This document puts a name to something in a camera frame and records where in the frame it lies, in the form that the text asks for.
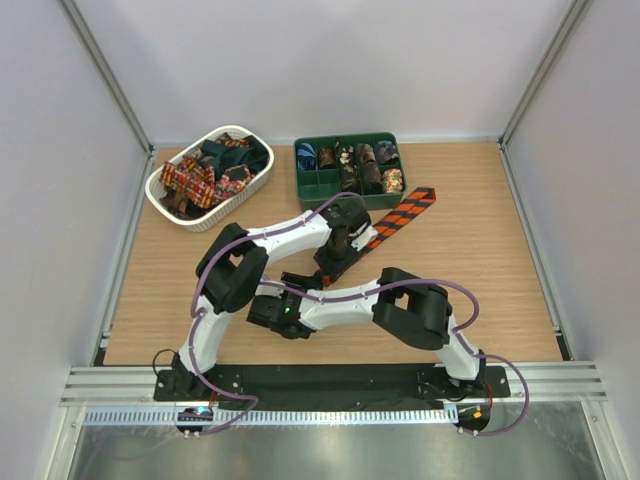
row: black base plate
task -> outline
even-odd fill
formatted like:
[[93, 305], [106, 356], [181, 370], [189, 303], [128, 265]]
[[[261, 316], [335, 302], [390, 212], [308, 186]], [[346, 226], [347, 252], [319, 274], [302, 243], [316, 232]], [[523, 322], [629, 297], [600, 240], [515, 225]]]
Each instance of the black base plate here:
[[[162, 370], [154, 399], [159, 402], [208, 401], [184, 398], [158, 385], [170, 385], [172, 370]], [[494, 398], [511, 392], [503, 367], [487, 365], [485, 381]], [[433, 364], [402, 365], [217, 365], [206, 377], [223, 390], [252, 394], [257, 410], [276, 411], [384, 411], [442, 408], [439, 399], [485, 399], [483, 388], [453, 385], [444, 367]], [[227, 410], [240, 410], [246, 402], [219, 398]]]

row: cable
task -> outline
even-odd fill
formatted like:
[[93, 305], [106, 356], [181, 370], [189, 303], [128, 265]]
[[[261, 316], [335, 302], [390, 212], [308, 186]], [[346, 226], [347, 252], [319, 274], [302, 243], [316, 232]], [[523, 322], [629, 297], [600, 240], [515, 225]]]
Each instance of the cable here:
[[[351, 193], [351, 192], [340, 192], [336, 195], [334, 195], [333, 197], [331, 197], [329, 200], [327, 200], [325, 203], [323, 203], [320, 207], [318, 207], [316, 210], [312, 211], [308, 216], [306, 216], [304, 219], [300, 220], [299, 222], [296, 222], [292, 225], [289, 225], [287, 227], [282, 227], [280, 229], [277, 230], [273, 230], [272, 232], [264, 233], [258, 233], [258, 234], [253, 234], [253, 235], [247, 235], [245, 237], [242, 238], [238, 238], [236, 240], [234, 240], [233, 242], [230, 242], [229, 244], [225, 245], [222, 249], [220, 249], [219, 252], [217, 252], [207, 263], [207, 265], [205, 266], [205, 268], [203, 269], [200, 278], [198, 279], [198, 283], [196, 285], [196, 289], [195, 292], [193, 294], [193, 298], [191, 299], [191, 316], [194, 319], [193, 323], [191, 325], [191, 329], [189, 330], [189, 337], [188, 337], [188, 350], [189, 350], [189, 359], [191, 360], [191, 364], [193, 365], [193, 370], [194, 373], [196, 374], [196, 376], [200, 379], [200, 381], [206, 385], [208, 388], [210, 388], [211, 390], [219, 393], [220, 395], [224, 395], [228, 398], [232, 398], [235, 400], [248, 400], [251, 401], [251, 404], [242, 412], [240, 412], [238, 415], [236, 415], [235, 417], [233, 417], [231, 420], [225, 422], [222, 425], [219, 425], [217, 427], [214, 427], [212, 429], [206, 430], [204, 432], [202, 432], [202, 435], [209, 435], [212, 433], [216, 433], [219, 432], [221, 430], [224, 430], [226, 428], [229, 428], [233, 423], [237, 422], [238, 420], [240, 420], [241, 418], [243, 418], [245, 415], [247, 415], [253, 408], [255, 408], [255, 406], [258, 403], [258, 397], [254, 396], [254, 395], [238, 395], [238, 394], [234, 394], [231, 392], [227, 392], [225, 390], [222, 390], [219, 387], [216, 387], [213, 383], [209, 382], [209, 380], [207, 380], [207, 378], [205, 378], [205, 376], [202, 374], [202, 372], [200, 371], [200, 368], [198, 367], [197, 364], [197, 359], [195, 357], [194, 354], [194, 338], [195, 338], [195, 333], [197, 331], [198, 326], [200, 325], [200, 322], [202, 321], [202, 319], [204, 318], [204, 315], [206, 313], [206, 310], [204, 307], [201, 308], [197, 308], [198, 305], [198, 298], [200, 297], [200, 295], [202, 294], [202, 289], [204, 287], [204, 283], [208, 277], [208, 275], [211, 273], [211, 270], [213, 269], [213, 266], [224, 256], [226, 255], [228, 252], [230, 252], [231, 250], [233, 250], [235, 247], [237, 247], [238, 245], [241, 245], [245, 242], [249, 242], [252, 240], [256, 240], [259, 238], [267, 238], [267, 237], [272, 237], [272, 236], [276, 236], [276, 235], [281, 235], [283, 233], [288, 233], [291, 232], [293, 230], [295, 230], [298, 227], [301, 227], [303, 225], [305, 225], [305, 223], [309, 220], [311, 220], [312, 218], [314, 218], [316, 215], [318, 215], [321, 211], [323, 211], [325, 208], [327, 208], [329, 205], [331, 205], [335, 200], [337, 200], [338, 198], [344, 198], [344, 197], [357, 197], [359, 198], [362, 202], [364, 202], [364, 198], [356, 193]], [[442, 286], [447, 286], [450, 288], [453, 288], [455, 290], [458, 290], [460, 292], [462, 292], [463, 294], [465, 294], [473, 303], [473, 314], [471, 315], [471, 317], [469, 318], [469, 320], [467, 320], [466, 322], [464, 322], [462, 325], [457, 326], [454, 329], [454, 333], [462, 330], [463, 328], [467, 328], [469, 327], [473, 322], [475, 322], [475, 320], [478, 318], [478, 315], [480, 314], [480, 304], [478, 302], [478, 299], [475, 297], [475, 295], [473, 295], [473, 293], [471, 291], [469, 291], [468, 289], [466, 289], [465, 287], [463, 287], [462, 285], [459, 285], [457, 283], [454, 282], [450, 282], [448, 280], [438, 280], [438, 279], [409, 279], [409, 280], [400, 280], [397, 282], [393, 282], [387, 285], [383, 285], [381, 287], [378, 288], [374, 288], [372, 290], [369, 290], [367, 292], [365, 292], [364, 294], [357, 294], [357, 295], [347, 295], [344, 297], [340, 297], [340, 298], [331, 298], [331, 299], [323, 299], [320, 297], [314, 297], [312, 295], [307, 294], [306, 292], [302, 292], [300, 290], [296, 290], [293, 289], [291, 287], [288, 287], [286, 285], [282, 285], [280, 283], [274, 283], [274, 282], [260, 282], [262, 285], [271, 285], [271, 286], [275, 286], [277, 288], [282, 288], [284, 290], [287, 290], [291, 293], [295, 293], [297, 295], [303, 296], [305, 298], [310, 298], [312, 300], [318, 301], [318, 302], [327, 302], [327, 303], [338, 303], [338, 302], [345, 302], [345, 301], [350, 301], [350, 300], [356, 300], [358, 298], [362, 298], [362, 297], [366, 297], [367, 295], [374, 295], [376, 293], [380, 293], [380, 292], [384, 292], [386, 290], [390, 290], [392, 288], [398, 287], [398, 286], [404, 286], [404, 285], [416, 285], [416, 284], [438, 284], [438, 285], [442, 285]]]
[[253, 235], [247, 235], [246, 237], [238, 238], [237, 240], [234, 240], [233, 242], [228, 243], [227, 245], [225, 245], [222, 249], [220, 249], [220, 251], [218, 253], [216, 253], [211, 258], [211, 260], [209, 260], [209, 263], [207, 263], [207, 266], [204, 267], [204, 270], [202, 271], [202, 274], [200, 275], [200, 278], [198, 279], [198, 284], [196, 285], [196, 291], [194, 292], [193, 298], [191, 299], [191, 317], [195, 318], [195, 316], [197, 315], [196, 307], [198, 306], [198, 298], [202, 294], [202, 289], [204, 287], [204, 282], [207, 280], [207, 277], [209, 276], [209, 273], [211, 273], [211, 270], [213, 269], [213, 266], [218, 262], [218, 260], [220, 260], [224, 255], [226, 255], [227, 252], [233, 250], [238, 245], [242, 245], [243, 243], [249, 242], [251, 240], [257, 240], [259, 238], [273, 237], [273, 236], [276, 236], [276, 235], [282, 235], [283, 233], [291, 232], [291, 231], [295, 230], [296, 228], [303, 226], [306, 222], [308, 222], [309, 220], [314, 218], [316, 215], [320, 214], [321, 211], [323, 211], [325, 208], [327, 208], [329, 205], [331, 205], [338, 198], [344, 198], [344, 197], [357, 197], [364, 203], [364, 197], [362, 197], [361, 195], [358, 195], [357, 193], [340, 192], [340, 193], [337, 193], [336, 195], [334, 195], [333, 197], [331, 197], [326, 202], [324, 202], [322, 205], [320, 205], [318, 208], [316, 208], [314, 211], [312, 211], [307, 217], [305, 217], [304, 219], [300, 220], [299, 222], [296, 222], [296, 223], [294, 223], [292, 225], [289, 225], [287, 227], [279, 228], [277, 230], [269, 232], [268, 234], [257, 233], [257, 234], [253, 234]]
[[151, 360], [151, 368], [153, 369], [153, 373], [155, 373], [156, 378], [158, 378], [158, 371], [156, 370], [156, 360], [158, 359], [158, 357], [163, 354], [164, 352], [173, 352], [173, 357], [175, 358], [176, 355], [178, 355], [178, 352], [176, 352], [175, 350], [173, 350], [172, 348], [163, 348], [162, 350], [158, 351], [158, 353], [156, 353], [153, 357], [153, 360]]
[[198, 326], [200, 325], [200, 322], [204, 318], [206, 310], [204, 309], [204, 307], [203, 308], [199, 308], [199, 309], [196, 310], [196, 307], [198, 306], [198, 298], [202, 294], [202, 288], [204, 287], [204, 282], [206, 281], [207, 276], [209, 275], [209, 273], [211, 273], [211, 270], [213, 269], [213, 266], [218, 262], [218, 260], [220, 260], [224, 255], [226, 255], [229, 251], [233, 250], [238, 245], [241, 245], [241, 244], [243, 244], [245, 242], [249, 242], [251, 240], [256, 240], [258, 238], [265, 238], [267, 236], [271, 237], [271, 236], [274, 236], [274, 235], [281, 235], [283, 233], [291, 232], [291, 231], [295, 230], [296, 228], [303, 226], [307, 221], [311, 220], [313, 217], [318, 215], [322, 210], [324, 210], [329, 205], [331, 205], [335, 200], [337, 200], [338, 198], [343, 198], [343, 197], [358, 197], [364, 203], [364, 198], [362, 196], [358, 195], [357, 193], [340, 192], [340, 193], [334, 195], [333, 197], [331, 197], [326, 202], [324, 202], [316, 210], [312, 211], [307, 217], [305, 217], [304, 219], [302, 219], [299, 222], [294, 223], [293, 225], [289, 225], [287, 227], [283, 227], [283, 228], [274, 230], [274, 231], [270, 232], [268, 235], [267, 234], [247, 235], [246, 237], [242, 237], [242, 238], [239, 238], [237, 240], [234, 240], [233, 242], [230, 242], [229, 244], [225, 245], [222, 249], [220, 249], [220, 251], [218, 253], [216, 253], [211, 258], [211, 260], [209, 260], [209, 263], [207, 263], [207, 266], [202, 271], [202, 274], [200, 275], [200, 278], [198, 279], [198, 283], [196, 285], [196, 290], [195, 290], [195, 292], [193, 294], [193, 298], [191, 299], [191, 309], [190, 309], [191, 310], [191, 316], [193, 317], [194, 320], [193, 320], [193, 323], [191, 325], [191, 329], [189, 330], [189, 337], [188, 337], [188, 345], [187, 346], [188, 346], [188, 349], [189, 349], [189, 359], [191, 360], [191, 364], [193, 365], [193, 371], [196, 374], [196, 376], [200, 379], [200, 381], [203, 384], [205, 384], [208, 388], [213, 390], [214, 392], [217, 392], [220, 395], [224, 395], [227, 398], [231, 398], [231, 399], [234, 399], [234, 400], [248, 400], [251, 403], [249, 404], [249, 406], [247, 406], [247, 408], [245, 410], [240, 412], [238, 415], [233, 417], [231, 420], [223, 423], [222, 425], [218, 425], [217, 427], [211, 428], [209, 430], [205, 430], [205, 431], [202, 432], [201, 435], [211, 435], [213, 433], [217, 433], [217, 432], [220, 432], [222, 430], [225, 430], [225, 429], [229, 428], [235, 422], [237, 422], [238, 420], [240, 420], [241, 418], [246, 416], [258, 404], [258, 397], [256, 397], [255, 395], [238, 395], [238, 394], [235, 394], [235, 393], [227, 392], [226, 390], [223, 390], [223, 389], [221, 389], [219, 387], [216, 387], [213, 383], [211, 383], [209, 380], [207, 380], [207, 378], [205, 378], [205, 376], [200, 371], [200, 368], [198, 367], [196, 356], [195, 356], [194, 351], [193, 351], [194, 350], [193, 342], [194, 342], [196, 330], [198, 329]]
[[527, 384], [527, 380], [524, 378], [524, 375], [522, 375], [522, 372], [518, 369], [518, 367], [516, 367], [512, 362], [510, 362], [506, 358], [501, 357], [500, 355], [494, 355], [491, 353], [474, 353], [471, 347], [464, 340], [464, 337], [462, 335], [457, 333], [456, 338], [460, 341], [460, 343], [462, 344], [462, 347], [466, 350], [466, 352], [469, 355], [473, 355], [474, 357], [478, 357], [478, 358], [484, 358], [486, 360], [498, 360], [499, 362], [502, 362], [508, 365], [509, 368], [511, 368], [511, 370], [513, 370], [514, 373], [520, 379], [520, 382], [522, 383], [522, 389], [524, 390], [524, 405], [522, 406], [522, 412], [520, 412], [520, 415], [518, 416], [518, 418], [516, 418], [511, 425], [508, 425], [504, 428], [499, 428], [498, 430], [493, 430], [492, 432], [477, 432], [477, 431], [469, 430], [467, 428], [462, 428], [462, 427], [460, 427], [459, 431], [468, 433], [470, 435], [473, 435], [474, 437], [475, 436], [495, 437], [498, 435], [502, 435], [503, 433], [508, 433], [512, 431], [514, 428], [520, 425], [520, 423], [522, 423], [522, 421], [527, 416], [527, 413], [529, 412], [529, 403], [531, 399], [529, 394], [529, 385]]
[[455, 327], [453, 329], [453, 333], [456, 333], [460, 330], [463, 330], [469, 327], [473, 322], [476, 321], [476, 319], [480, 315], [480, 302], [478, 301], [478, 298], [469, 289], [463, 287], [458, 283], [451, 282], [449, 280], [441, 280], [439, 278], [410, 278], [407, 280], [398, 280], [396, 282], [387, 283], [386, 285], [382, 285], [380, 287], [372, 288], [371, 290], [367, 290], [366, 292], [363, 292], [363, 293], [354, 293], [353, 295], [345, 295], [343, 297], [331, 297], [331, 298], [322, 297], [322, 296], [317, 297], [315, 295], [311, 295], [307, 292], [298, 290], [296, 288], [290, 287], [288, 285], [284, 285], [279, 282], [263, 281], [263, 282], [260, 282], [260, 285], [264, 285], [267, 287], [280, 288], [282, 290], [286, 290], [289, 293], [293, 293], [294, 295], [298, 295], [302, 298], [306, 298], [308, 300], [312, 300], [314, 302], [319, 302], [319, 303], [350, 302], [352, 300], [367, 298], [370, 295], [375, 295], [376, 293], [385, 292], [387, 290], [391, 290], [396, 287], [404, 287], [406, 285], [441, 285], [443, 287], [449, 287], [449, 288], [453, 288], [454, 290], [458, 290], [459, 292], [463, 293], [469, 300], [471, 300], [471, 303], [473, 304], [473, 313], [471, 314], [471, 317], [469, 317], [469, 320]]
[[491, 385], [487, 383], [487, 385], [484, 387], [484, 391], [486, 392], [487, 399], [489, 400], [489, 405], [487, 406], [487, 409], [491, 410], [491, 408], [493, 407], [493, 393], [491, 392]]

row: metal floor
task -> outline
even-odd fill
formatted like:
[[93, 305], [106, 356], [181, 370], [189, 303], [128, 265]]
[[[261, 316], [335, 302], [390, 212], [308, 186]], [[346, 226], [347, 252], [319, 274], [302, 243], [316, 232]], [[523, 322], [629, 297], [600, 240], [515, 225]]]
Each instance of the metal floor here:
[[[495, 404], [489, 429], [518, 415]], [[144, 454], [168, 437], [173, 440]], [[114, 459], [132, 456], [133, 461]], [[493, 438], [451, 425], [238, 428], [183, 440], [173, 427], [83, 427], [69, 478], [382, 480], [604, 479], [579, 402], [534, 403], [525, 422]]]

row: orange and black striped tie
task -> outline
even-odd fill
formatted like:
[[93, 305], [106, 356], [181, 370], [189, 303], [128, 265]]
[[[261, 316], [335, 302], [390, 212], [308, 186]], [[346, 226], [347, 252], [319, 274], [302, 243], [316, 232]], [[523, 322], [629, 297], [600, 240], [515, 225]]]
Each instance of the orange and black striped tie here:
[[[384, 242], [391, 235], [396, 233], [402, 227], [407, 225], [411, 220], [416, 218], [427, 208], [433, 205], [436, 201], [436, 191], [433, 188], [418, 187], [404, 200], [402, 200], [396, 207], [387, 213], [382, 219], [374, 225], [374, 228], [378, 231], [378, 236], [371, 240], [366, 247], [360, 252], [360, 258], [371, 252], [374, 248], [377, 248], [382, 242]], [[331, 278], [328, 272], [324, 270], [318, 270], [314, 276], [322, 278], [322, 283], [325, 287], [328, 287], [335, 282], [339, 276]]]

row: white cable tray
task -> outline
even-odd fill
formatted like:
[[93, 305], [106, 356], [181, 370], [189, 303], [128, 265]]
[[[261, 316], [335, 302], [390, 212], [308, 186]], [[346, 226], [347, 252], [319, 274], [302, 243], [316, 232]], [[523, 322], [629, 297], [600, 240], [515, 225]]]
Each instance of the white cable tray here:
[[[178, 422], [185, 407], [93, 407], [88, 408], [83, 426], [207, 426], [231, 420], [239, 412], [214, 410], [213, 421]], [[442, 410], [397, 412], [271, 412], [252, 411], [239, 420], [238, 427], [318, 426], [318, 425], [399, 425], [422, 423], [457, 423], [455, 405]]]

